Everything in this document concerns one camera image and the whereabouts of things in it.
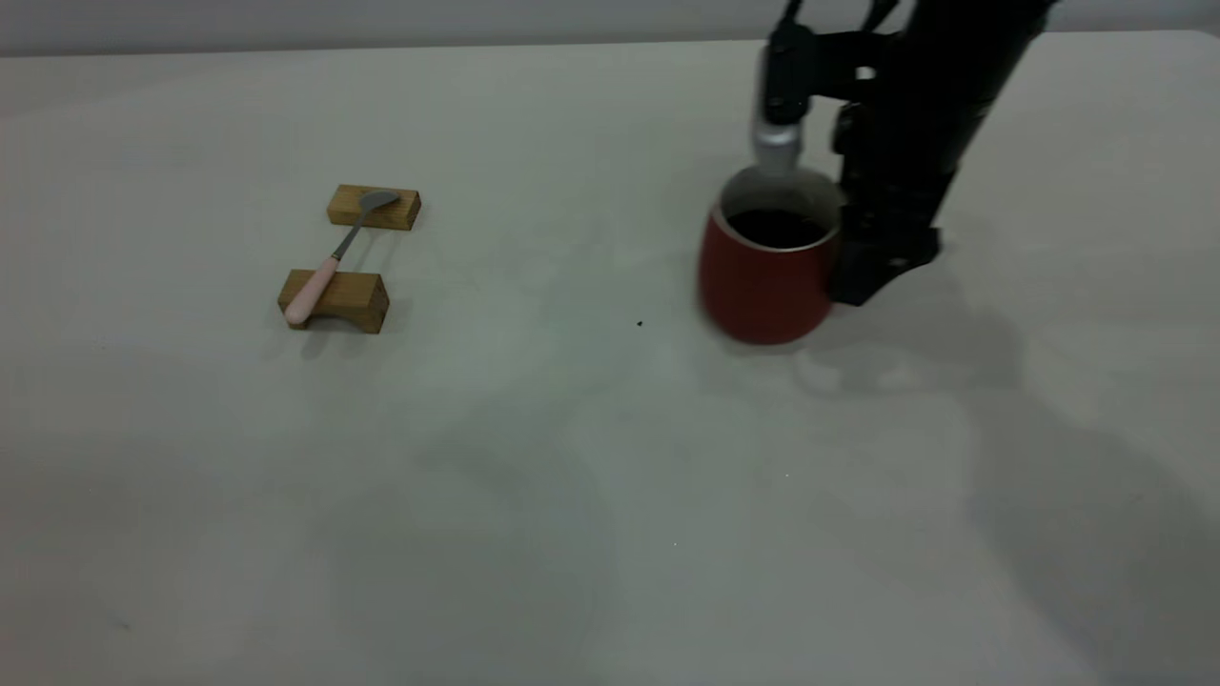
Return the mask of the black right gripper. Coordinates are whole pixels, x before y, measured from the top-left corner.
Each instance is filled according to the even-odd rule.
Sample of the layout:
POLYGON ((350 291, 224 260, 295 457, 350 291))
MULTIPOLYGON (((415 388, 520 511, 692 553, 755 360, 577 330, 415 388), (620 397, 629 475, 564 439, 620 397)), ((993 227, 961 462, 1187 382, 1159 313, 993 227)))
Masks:
POLYGON ((943 247, 935 226, 967 146, 1017 65, 1028 38, 891 38, 860 103, 841 107, 834 153, 842 177, 889 170, 913 177, 895 188, 843 181, 841 247, 831 298, 861 308, 895 278, 891 260, 899 237, 899 273, 932 264, 943 247))

